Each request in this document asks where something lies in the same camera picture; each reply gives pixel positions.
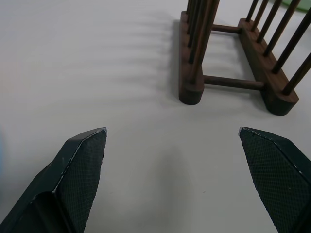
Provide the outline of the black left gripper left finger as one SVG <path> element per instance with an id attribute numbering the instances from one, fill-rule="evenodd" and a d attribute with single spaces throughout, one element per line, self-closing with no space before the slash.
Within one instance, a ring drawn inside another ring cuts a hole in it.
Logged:
<path id="1" fill-rule="evenodd" d="M 68 139 L 31 181 L 0 224 L 0 233 L 83 233 L 95 199 L 107 129 Z"/>

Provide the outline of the dark wooden dish rack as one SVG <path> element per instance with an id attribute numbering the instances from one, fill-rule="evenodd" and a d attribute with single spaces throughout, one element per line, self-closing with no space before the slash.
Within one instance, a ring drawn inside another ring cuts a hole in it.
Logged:
<path id="1" fill-rule="evenodd" d="M 295 93 L 296 86 L 311 69 L 311 52 L 292 78 L 287 78 L 282 67 L 311 24 L 311 7 L 281 56 L 276 59 L 272 52 L 273 48 L 301 0 L 291 0 L 269 43 L 265 42 L 264 37 L 282 0 L 275 0 L 261 30 L 258 29 L 258 23 L 269 0 L 253 0 L 247 17 L 241 18 L 236 27 L 215 24 L 219 1 L 188 0 L 187 9 L 181 13 L 179 21 L 179 100 L 187 105 L 198 104 L 205 85 L 257 90 L 261 93 L 265 107 L 270 113 L 276 116 L 288 114 L 299 100 Z M 239 36 L 254 80 L 230 79 L 203 74 L 202 62 L 212 32 L 234 33 Z"/>

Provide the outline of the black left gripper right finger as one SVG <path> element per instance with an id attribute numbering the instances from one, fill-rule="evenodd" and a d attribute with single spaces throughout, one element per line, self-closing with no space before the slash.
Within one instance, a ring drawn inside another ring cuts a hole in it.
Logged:
<path id="1" fill-rule="evenodd" d="M 311 233 L 311 160 L 292 141 L 270 132 L 240 127 L 239 137 L 278 233 Z"/>

